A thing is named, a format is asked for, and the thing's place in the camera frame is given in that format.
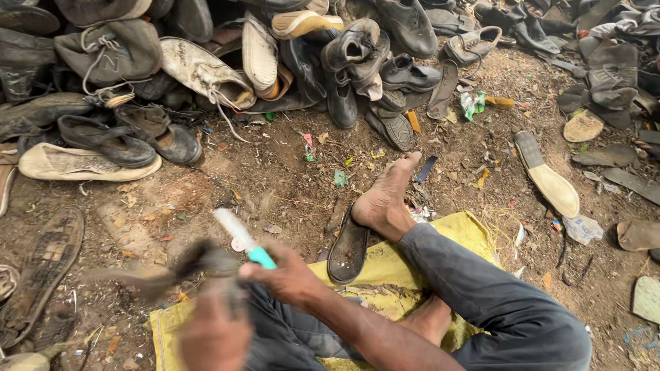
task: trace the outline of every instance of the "bare foot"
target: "bare foot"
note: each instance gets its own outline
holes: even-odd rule
[[[451,309],[438,295],[433,294],[421,307],[399,322],[399,325],[439,347],[450,323]]]
[[[403,196],[421,152],[408,152],[388,164],[372,187],[355,201],[351,215],[358,224],[367,226],[394,242],[415,222],[403,204]]]

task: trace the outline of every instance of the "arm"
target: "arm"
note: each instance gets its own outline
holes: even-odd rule
[[[278,268],[266,270],[246,264],[240,274],[267,285],[277,298],[314,315],[377,370],[463,369],[423,337],[336,294],[291,249],[272,242],[265,248]]]

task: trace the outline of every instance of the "person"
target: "person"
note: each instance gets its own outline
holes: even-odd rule
[[[398,244],[432,287],[431,299],[391,321],[335,293],[297,253],[271,242],[265,247],[277,269],[239,270],[251,281],[249,315],[229,316],[217,285],[198,299],[181,333],[188,370],[324,370],[314,356],[365,360],[376,370],[588,370],[589,334],[565,307],[409,216],[403,197],[420,157],[407,153],[388,165],[352,217]],[[439,345],[451,310],[487,333],[448,354]]]

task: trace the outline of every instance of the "dirt ground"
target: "dirt ground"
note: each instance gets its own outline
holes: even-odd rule
[[[434,57],[421,63],[439,62]],[[660,265],[650,261],[647,252],[619,248],[616,224],[626,219],[660,221],[660,207],[626,189],[620,194],[604,191],[599,195],[583,172],[601,174],[603,169],[570,162],[571,151],[579,151],[580,145],[569,146],[562,137],[567,119],[556,105],[558,95],[575,83],[570,74],[524,51],[498,48],[484,58],[476,77],[475,90],[528,103],[528,113],[520,107],[486,107],[475,115],[474,122],[459,117],[452,123],[428,118],[426,106],[416,109],[422,133],[415,150],[423,155],[417,171],[431,154],[439,159],[419,189],[410,186],[410,199],[437,212],[436,218],[467,210],[486,225],[508,271],[524,266],[521,279],[549,293],[589,326],[592,370],[658,370],[660,346],[652,343],[658,337],[658,326],[628,309],[636,278],[660,277]],[[461,116],[458,97],[455,92],[451,108]],[[121,370],[125,359],[135,359],[137,354],[143,356],[143,370],[154,370],[151,334],[143,324],[151,311],[181,299],[180,292],[194,296],[199,286],[199,281],[187,282],[152,305],[136,298],[130,287],[86,281],[85,275],[93,269],[162,267],[204,236],[219,238],[238,261],[244,261],[244,254],[233,252],[231,238],[212,218],[211,211],[217,206],[237,210],[255,237],[276,238],[300,252],[306,262],[314,262],[335,238],[332,233],[324,234],[323,228],[336,198],[355,200],[388,162],[400,156],[361,115],[354,128],[340,130],[327,113],[313,109],[278,113],[274,122],[263,127],[238,129],[252,143],[237,141],[214,116],[197,128],[200,133],[201,126],[211,133],[202,137],[204,156],[194,168],[164,161],[154,175],[127,184],[43,182],[22,175],[14,182],[9,211],[2,219],[0,263],[20,267],[30,241],[58,207],[76,205],[84,214],[78,260],[52,296],[44,318],[75,304],[79,320],[70,339],[79,341],[103,326],[85,366],[89,371]],[[582,214],[605,230],[601,241],[588,246],[569,239],[559,268],[564,239],[552,229],[553,219],[546,218],[548,203],[514,151],[513,134],[520,130],[535,131],[549,166],[577,189]],[[304,160],[304,140],[298,132],[312,134],[315,162]],[[318,137],[324,133],[328,136],[320,143]],[[621,131],[606,126],[587,144],[594,149],[615,142],[631,143],[634,137],[634,127]],[[372,158],[372,151],[380,149],[386,155]],[[352,163],[346,166],[350,158]],[[476,184],[481,174],[475,172],[483,164],[489,166],[490,174],[479,189]],[[346,172],[348,186],[334,186],[334,169]],[[645,158],[627,170],[658,179],[657,164]],[[526,223],[527,235],[516,257],[512,241],[521,221]],[[282,232],[264,232],[272,224]],[[115,336],[121,339],[111,352],[108,345]],[[77,370],[83,359],[75,354],[79,349],[84,349],[82,342],[71,345],[56,362],[64,370]]]

